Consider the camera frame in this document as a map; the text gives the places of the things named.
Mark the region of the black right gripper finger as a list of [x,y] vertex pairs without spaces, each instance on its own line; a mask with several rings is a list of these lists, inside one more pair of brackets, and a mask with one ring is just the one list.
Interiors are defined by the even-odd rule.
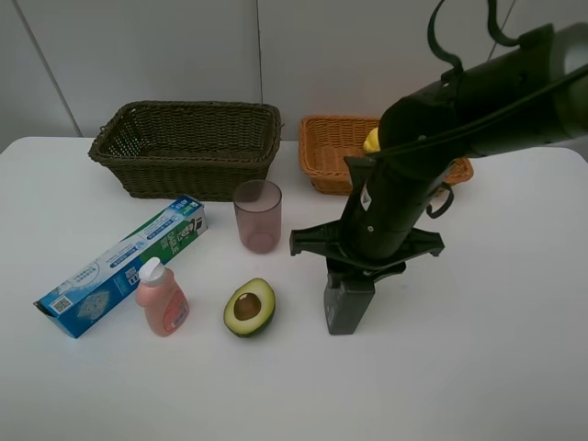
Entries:
[[423,254],[439,256],[445,249],[445,244],[438,232],[428,232],[412,228],[404,242],[404,250],[409,258]]
[[329,258],[343,258],[339,243],[339,220],[313,226],[303,230],[292,230],[289,236],[289,250],[292,256],[302,252]]

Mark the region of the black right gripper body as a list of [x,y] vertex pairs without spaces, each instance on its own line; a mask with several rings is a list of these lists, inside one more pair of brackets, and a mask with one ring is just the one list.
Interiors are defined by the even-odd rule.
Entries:
[[361,275],[371,280],[400,274],[411,260],[404,242],[423,213],[436,218],[441,209],[431,199],[444,185],[450,168],[445,159],[347,157],[353,192],[339,220],[343,258],[328,258],[328,272]]

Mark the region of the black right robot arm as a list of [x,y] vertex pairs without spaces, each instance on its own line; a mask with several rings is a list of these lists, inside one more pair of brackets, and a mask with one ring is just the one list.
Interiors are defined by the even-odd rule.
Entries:
[[587,132],[587,27],[523,35],[511,51],[449,72],[382,115],[379,151],[347,158],[353,191],[342,217],[289,239],[310,252],[382,277],[422,254],[440,254],[439,234],[415,224],[438,216],[430,202],[460,158],[482,158]]

